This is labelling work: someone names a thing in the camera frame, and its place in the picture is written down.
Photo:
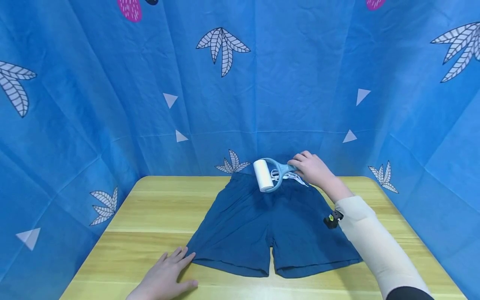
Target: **pink leaf print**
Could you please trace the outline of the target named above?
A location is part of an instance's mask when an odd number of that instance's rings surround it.
[[[367,8],[374,11],[379,9],[384,3],[385,0],[367,0]]]
[[[142,18],[140,0],[117,0],[121,13],[129,21],[138,22]]]

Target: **leaf print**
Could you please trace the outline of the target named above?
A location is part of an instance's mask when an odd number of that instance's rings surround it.
[[[90,193],[107,207],[92,205],[98,213],[98,217],[90,223],[90,226],[101,224],[111,218],[117,211],[118,187],[113,190],[113,197],[103,191],[94,191]]]
[[[103,223],[105,221],[107,221],[110,217],[109,216],[98,216],[96,217],[96,219],[90,223],[90,226],[94,226],[94,225],[98,225],[100,223]]]
[[[99,215],[101,216],[111,216],[114,211],[111,210],[110,208],[108,207],[102,207],[102,206],[96,206],[96,205],[92,205],[92,207],[96,210],[96,212],[98,212]]]
[[[386,188],[387,190],[392,191],[392,192],[395,192],[395,193],[398,194],[398,191],[396,190],[395,187],[393,187],[393,185],[392,185],[391,183],[386,182],[386,183],[382,184],[382,186],[383,186],[384,188]]]
[[[115,210],[115,208],[113,207],[112,197],[110,197],[110,195],[106,192],[94,191],[90,194],[94,196],[97,200],[99,200],[101,203],[105,204],[107,207]]]
[[[245,44],[240,42],[240,40],[234,37],[230,32],[222,28],[222,33],[223,36],[227,39],[227,44],[230,46],[230,48],[232,48],[233,51],[239,53],[250,52],[250,49],[248,49]]]
[[[475,36],[478,25],[472,24],[467,27],[460,35],[452,42],[450,48],[445,55],[444,64],[448,62],[455,54],[457,54],[461,49],[463,49],[472,38]]]
[[[36,76],[35,73],[28,69],[4,61],[0,61],[0,73],[7,77],[20,80],[29,80]]]
[[[385,168],[385,174],[383,174],[383,169],[384,166],[383,164],[380,166],[380,168],[377,170],[374,167],[368,166],[370,171],[372,171],[373,175],[377,178],[378,182],[380,183],[381,186],[386,188],[389,191],[396,192],[398,191],[393,187],[393,185],[390,183],[390,179],[392,177],[392,167],[390,165],[390,161],[387,161],[387,166]]]
[[[215,64],[222,48],[222,77],[228,74],[233,63],[233,51],[250,52],[250,49],[238,38],[222,27],[210,30],[198,42],[197,49],[210,48],[210,55]]]
[[[233,51],[229,45],[227,45],[227,39],[222,41],[222,77],[228,74],[233,63]]]
[[[203,49],[210,47],[210,41],[212,40],[213,33],[217,30],[218,28],[215,28],[213,30],[210,30],[206,35],[204,35],[200,41],[197,44],[197,49]]]
[[[113,190],[113,196],[112,196],[112,207],[113,207],[113,210],[115,210],[115,209],[117,208],[118,195],[119,195],[119,188],[116,187],[116,188]]]
[[[226,158],[223,159],[223,166],[228,170],[229,173],[233,173],[233,168]]]
[[[383,181],[383,175],[381,175],[377,169],[375,169],[374,167],[371,167],[371,166],[368,166],[368,168],[370,169],[370,171],[372,171],[373,175],[375,176],[375,178],[377,178],[377,180],[379,182],[382,182]]]
[[[225,173],[230,173],[229,170],[227,170],[227,168],[225,168],[224,166],[215,166],[217,169],[219,169],[220,171],[222,172],[225,172]]]
[[[384,3],[385,0],[367,0],[367,8],[374,11],[379,9]]]
[[[20,82],[0,73],[0,85],[20,117],[25,117],[28,111],[28,96]]]
[[[230,155],[231,164],[228,162],[227,158],[223,158],[223,166],[215,166],[222,172],[233,174],[242,171],[245,167],[250,165],[249,162],[240,163],[238,155],[233,150],[229,150],[228,154]]]
[[[465,67],[468,65],[468,63],[471,61],[472,56],[473,56],[473,42],[470,42],[465,49],[465,51],[462,53],[460,58],[456,61],[456,63],[453,65],[453,67],[448,71],[447,75],[440,81],[441,83],[447,82],[450,79],[454,78],[455,76],[459,75],[460,72],[462,72]]]
[[[228,153],[230,154],[230,161],[232,162],[232,168],[233,170],[236,170],[240,164],[239,157],[233,150],[229,150]]]
[[[386,182],[390,182],[391,177],[392,177],[392,167],[390,166],[390,161],[387,161],[387,167],[385,168],[384,181],[382,182],[382,184]]]
[[[121,13],[131,22],[138,22],[142,19],[142,8],[140,0],[117,0]]]
[[[220,28],[217,28],[212,33],[212,39],[210,41],[210,52],[212,54],[213,63],[216,62],[216,57],[220,51],[220,46],[222,46],[223,35]]]
[[[445,56],[444,64],[464,49],[453,67],[440,81],[441,83],[447,82],[459,75],[467,67],[474,55],[475,58],[480,60],[479,39],[480,22],[475,22],[454,28],[431,42],[433,44],[451,43]]]
[[[432,44],[450,44],[455,40],[455,38],[457,36],[459,36],[462,32],[464,32],[464,30],[467,27],[470,27],[471,25],[475,25],[475,24],[478,24],[478,23],[479,22],[474,22],[474,23],[470,23],[470,24],[466,24],[466,25],[454,28],[454,29],[450,30],[449,32],[446,32],[446,33],[442,34],[441,36],[434,39],[430,43],[432,43]]]
[[[382,164],[380,168],[378,169],[378,181],[383,182],[384,181],[384,165]]]
[[[475,53],[475,58],[480,60],[480,28],[477,29],[477,35],[475,36],[472,51]]]
[[[249,162],[244,162],[244,163],[241,163],[238,165],[238,167],[235,169],[235,172],[240,172],[242,171],[243,169],[245,169],[246,167],[248,167],[250,165]]]

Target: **white drawstring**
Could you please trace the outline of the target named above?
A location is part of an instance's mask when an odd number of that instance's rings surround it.
[[[274,181],[278,181],[278,179],[280,178],[280,174],[278,173],[277,169],[271,170],[270,171],[270,176],[272,177],[272,180],[274,180]],[[302,181],[300,176],[298,176],[297,174],[292,173],[292,172],[285,173],[285,175],[283,176],[283,179],[295,179],[298,183],[303,184],[304,186],[308,186]]]

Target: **blue shorts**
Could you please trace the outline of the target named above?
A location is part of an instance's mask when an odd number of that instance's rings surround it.
[[[314,187],[289,179],[262,193],[255,176],[234,173],[187,246],[195,264],[250,277],[268,276],[270,247],[285,278],[361,262],[340,227],[324,224],[331,212]]]

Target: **black sleeve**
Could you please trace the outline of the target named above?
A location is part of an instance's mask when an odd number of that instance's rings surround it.
[[[388,293],[386,300],[433,300],[433,298],[418,288],[399,287]]]

